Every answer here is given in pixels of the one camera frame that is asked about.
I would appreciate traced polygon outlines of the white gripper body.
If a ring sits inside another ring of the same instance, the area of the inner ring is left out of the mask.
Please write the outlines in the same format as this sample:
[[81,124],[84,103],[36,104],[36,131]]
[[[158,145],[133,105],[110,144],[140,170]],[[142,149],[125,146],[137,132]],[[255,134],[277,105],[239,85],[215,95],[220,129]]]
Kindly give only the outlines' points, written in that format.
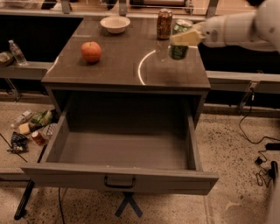
[[226,16],[216,16],[208,18],[202,25],[204,40],[202,43],[211,48],[224,47]]

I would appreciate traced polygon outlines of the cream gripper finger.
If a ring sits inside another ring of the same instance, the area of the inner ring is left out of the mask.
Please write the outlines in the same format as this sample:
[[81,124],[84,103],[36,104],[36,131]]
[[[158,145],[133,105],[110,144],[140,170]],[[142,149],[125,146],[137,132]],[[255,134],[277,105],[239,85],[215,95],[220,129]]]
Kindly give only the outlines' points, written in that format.
[[198,31],[202,31],[204,24],[205,24],[204,22],[199,22],[199,23],[193,24],[192,28],[195,30],[198,30]]
[[174,46],[197,46],[203,39],[203,35],[191,29],[186,32],[180,32],[171,36],[171,43]]

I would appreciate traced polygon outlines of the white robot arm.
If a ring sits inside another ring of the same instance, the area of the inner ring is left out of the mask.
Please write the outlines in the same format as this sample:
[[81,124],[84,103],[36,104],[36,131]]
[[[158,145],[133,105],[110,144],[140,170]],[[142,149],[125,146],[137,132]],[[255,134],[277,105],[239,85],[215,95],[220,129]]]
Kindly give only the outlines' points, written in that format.
[[256,11],[206,19],[170,37],[174,46],[240,46],[260,52],[280,53],[280,1],[264,0]]

